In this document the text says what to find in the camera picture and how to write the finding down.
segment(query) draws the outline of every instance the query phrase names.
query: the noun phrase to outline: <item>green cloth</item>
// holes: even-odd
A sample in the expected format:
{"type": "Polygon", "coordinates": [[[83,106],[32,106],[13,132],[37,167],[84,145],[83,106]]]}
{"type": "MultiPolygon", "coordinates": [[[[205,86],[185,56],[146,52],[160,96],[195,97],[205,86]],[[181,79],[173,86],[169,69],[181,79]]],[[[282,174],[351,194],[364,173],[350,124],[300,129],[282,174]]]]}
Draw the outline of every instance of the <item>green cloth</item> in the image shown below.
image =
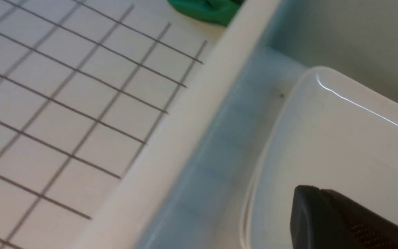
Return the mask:
{"type": "Polygon", "coordinates": [[[227,26],[240,5],[231,0],[168,0],[179,12],[194,19],[227,26]]]}

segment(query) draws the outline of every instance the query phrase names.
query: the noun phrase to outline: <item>tile floor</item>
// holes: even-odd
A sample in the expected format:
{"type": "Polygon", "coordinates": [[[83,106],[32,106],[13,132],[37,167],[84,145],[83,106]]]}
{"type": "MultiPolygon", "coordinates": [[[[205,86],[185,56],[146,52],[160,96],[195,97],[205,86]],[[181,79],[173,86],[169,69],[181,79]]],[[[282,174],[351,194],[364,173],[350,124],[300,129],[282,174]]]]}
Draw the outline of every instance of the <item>tile floor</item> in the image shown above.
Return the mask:
{"type": "Polygon", "coordinates": [[[69,248],[203,50],[126,0],[0,0],[0,249],[69,248]]]}

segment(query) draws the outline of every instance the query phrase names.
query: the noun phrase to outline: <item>white plastic container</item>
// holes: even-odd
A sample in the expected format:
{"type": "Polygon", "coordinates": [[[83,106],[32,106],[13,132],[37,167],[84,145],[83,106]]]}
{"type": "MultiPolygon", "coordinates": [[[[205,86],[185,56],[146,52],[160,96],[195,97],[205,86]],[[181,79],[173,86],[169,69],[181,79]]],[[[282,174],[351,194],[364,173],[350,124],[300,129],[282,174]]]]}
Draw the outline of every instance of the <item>white plastic container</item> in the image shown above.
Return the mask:
{"type": "Polygon", "coordinates": [[[326,67],[294,87],[259,159],[244,248],[292,248],[294,188],[333,189],[398,225],[398,104],[326,67]]]}

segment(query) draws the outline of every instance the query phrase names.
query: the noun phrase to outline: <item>gray wall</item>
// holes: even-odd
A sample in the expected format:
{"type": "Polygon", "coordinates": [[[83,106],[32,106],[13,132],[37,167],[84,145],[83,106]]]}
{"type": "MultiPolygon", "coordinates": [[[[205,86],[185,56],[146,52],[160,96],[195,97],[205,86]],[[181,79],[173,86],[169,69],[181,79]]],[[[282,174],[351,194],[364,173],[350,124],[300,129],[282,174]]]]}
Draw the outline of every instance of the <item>gray wall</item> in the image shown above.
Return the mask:
{"type": "Polygon", "coordinates": [[[270,45],[398,102],[398,0],[286,0],[270,45]]]}

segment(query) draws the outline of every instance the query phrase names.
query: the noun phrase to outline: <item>black object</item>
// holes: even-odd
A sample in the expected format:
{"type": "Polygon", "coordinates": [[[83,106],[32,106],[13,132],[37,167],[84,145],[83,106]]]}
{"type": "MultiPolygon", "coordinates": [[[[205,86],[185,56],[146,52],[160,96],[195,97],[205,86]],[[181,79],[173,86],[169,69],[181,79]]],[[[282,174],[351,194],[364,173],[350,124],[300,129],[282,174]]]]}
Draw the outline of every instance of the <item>black object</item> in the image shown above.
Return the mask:
{"type": "Polygon", "coordinates": [[[294,249],[398,249],[398,226],[333,190],[294,189],[294,249]]]}

